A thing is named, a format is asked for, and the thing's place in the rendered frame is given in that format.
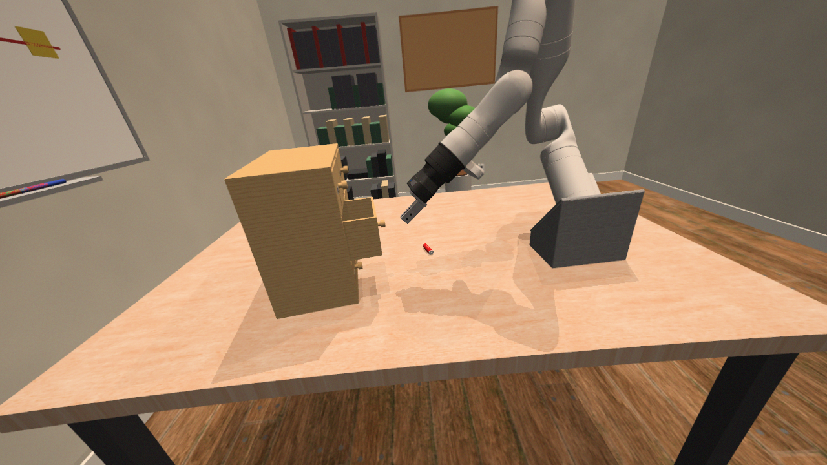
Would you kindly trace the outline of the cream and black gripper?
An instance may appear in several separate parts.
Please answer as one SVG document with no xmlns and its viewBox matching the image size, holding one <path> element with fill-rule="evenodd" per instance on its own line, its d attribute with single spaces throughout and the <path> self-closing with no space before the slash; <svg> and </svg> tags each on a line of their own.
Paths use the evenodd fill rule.
<svg viewBox="0 0 827 465">
<path fill-rule="evenodd" d="M 462 170 L 474 178 L 484 176 L 484 170 L 472 161 L 478 151 L 479 145 L 466 130 L 461 127 L 452 130 L 426 157 L 426 164 L 422 170 L 407 182 L 410 194 L 416 201 L 401 214 L 401 219 L 409 224 L 423 208 L 426 208 L 426 203 L 436 194 L 438 188 L 444 183 L 450 183 Z"/>
</svg>

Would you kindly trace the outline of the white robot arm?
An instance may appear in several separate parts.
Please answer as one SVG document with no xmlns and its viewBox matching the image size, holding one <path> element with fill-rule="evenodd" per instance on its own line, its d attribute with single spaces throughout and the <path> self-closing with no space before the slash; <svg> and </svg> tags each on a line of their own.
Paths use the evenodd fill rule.
<svg viewBox="0 0 827 465">
<path fill-rule="evenodd" d="M 555 140 L 540 155 L 555 203 L 601 194 L 593 174 L 587 172 L 566 108 L 561 104 L 543 108 L 570 54 L 574 13 L 575 0 L 513 0 L 496 82 L 458 124 L 481 149 L 528 102 L 529 144 Z"/>
</svg>

